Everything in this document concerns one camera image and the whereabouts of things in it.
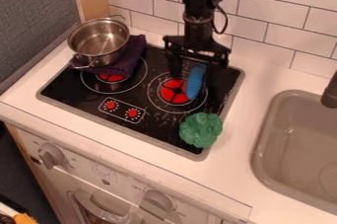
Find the red burner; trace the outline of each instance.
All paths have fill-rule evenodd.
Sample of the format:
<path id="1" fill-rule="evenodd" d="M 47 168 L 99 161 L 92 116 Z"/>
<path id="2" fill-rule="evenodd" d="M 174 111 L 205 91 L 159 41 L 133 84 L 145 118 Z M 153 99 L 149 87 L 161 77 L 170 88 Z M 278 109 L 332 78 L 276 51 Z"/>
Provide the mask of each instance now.
<path id="1" fill-rule="evenodd" d="M 119 82 L 119 81 L 125 79 L 125 76 L 123 76 L 121 74 L 103 74 L 103 73 L 101 73 L 99 75 L 99 77 L 102 80 L 104 80 L 106 82 L 111 82 L 111 83 L 113 83 L 113 82 Z"/>
<path id="2" fill-rule="evenodd" d="M 183 79 L 171 79 L 165 81 L 161 86 L 161 97 L 168 103 L 184 105 L 188 102 L 185 94 L 186 81 Z"/>

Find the cable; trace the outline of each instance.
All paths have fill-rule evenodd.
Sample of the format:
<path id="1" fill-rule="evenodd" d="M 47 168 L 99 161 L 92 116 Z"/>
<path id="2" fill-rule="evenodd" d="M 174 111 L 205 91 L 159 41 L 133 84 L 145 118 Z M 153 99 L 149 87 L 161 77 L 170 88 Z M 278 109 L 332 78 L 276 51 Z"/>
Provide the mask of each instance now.
<path id="1" fill-rule="evenodd" d="M 226 12 L 224 9 L 222 9 L 219 5 L 216 6 L 216 9 L 219 10 L 220 13 L 223 14 L 224 18 L 225 18 L 225 24 L 224 24 L 224 27 L 221 29 L 221 31 L 218 31 L 215 23 L 214 23 L 214 20 L 213 20 L 213 29 L 214 29 L 214 32 L 217 33 L 218 35 L 221 35 L 225 32 L 225 30 L 227 29 L 228 25 L 229 25 L 229 17 L 227 16 Z"/>

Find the toy stove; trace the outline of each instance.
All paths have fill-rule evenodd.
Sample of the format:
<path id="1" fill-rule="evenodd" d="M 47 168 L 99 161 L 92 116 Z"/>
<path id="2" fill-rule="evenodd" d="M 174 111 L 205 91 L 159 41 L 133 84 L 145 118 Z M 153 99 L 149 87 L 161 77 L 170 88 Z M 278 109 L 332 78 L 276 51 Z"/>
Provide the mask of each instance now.
<path id="1" fill-rule="evenodd" d="M 216 88 L 202 90 L 190 101 L 185 90 L 193 65 L 192 61 L 184 61 L 181 78 L 172 79 L 164 50 L 147 45 L 128 78 L 66 68 L 38 97 L 169 151 L 200 160 L 207 151 L 180 139 L 179 125 L 194 112 L 221 114 L 226 111 L 227 103 L 235 95 L 233 88 L 239 82 L 240 71 L 222 70 Z"/>

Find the countertop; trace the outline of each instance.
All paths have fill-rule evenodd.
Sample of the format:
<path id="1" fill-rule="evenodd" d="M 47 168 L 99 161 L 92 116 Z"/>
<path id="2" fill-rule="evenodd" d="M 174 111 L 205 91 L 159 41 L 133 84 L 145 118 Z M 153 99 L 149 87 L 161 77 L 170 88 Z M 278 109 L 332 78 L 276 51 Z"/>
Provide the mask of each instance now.
<path id="1" fill-rule="evenodd" d="M 149 43 L 162 38 L 146 34 Z M 337 216 L 265 187 L 252 173 L 250 154 L 272 98 L 285 90 L 321 94 L 328 79 L 231 55 L 231 66 L 245 78 L 224 122 L 224 130 L 209 156 L 195 162 L 109 127 L 64 111 L 36 98 L 36 92 L 72 56 L 66 42 L 0 97 L 0 118 L 67 146 L 91 152 L 161 185 L 181 191 L 219 211 L 257 224 L 335 224 Z"/>

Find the tile backsplash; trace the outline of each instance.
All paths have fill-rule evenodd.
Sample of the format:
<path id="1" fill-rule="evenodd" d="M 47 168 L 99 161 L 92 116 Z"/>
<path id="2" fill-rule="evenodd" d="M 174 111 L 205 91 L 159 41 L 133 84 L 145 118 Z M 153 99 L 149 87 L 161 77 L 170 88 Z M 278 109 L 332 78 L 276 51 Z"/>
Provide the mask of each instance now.
<path id="1" fill-rule="evenodd" d="M 183 34 L 181 0 L 108 0 L 134 28 Z M 337 0 L 224 0 L 229 15 L 216 41 L 233 52 L 329 78 L 337 70 Z M 223 19 L 216 14 L 220 27 Z"/>

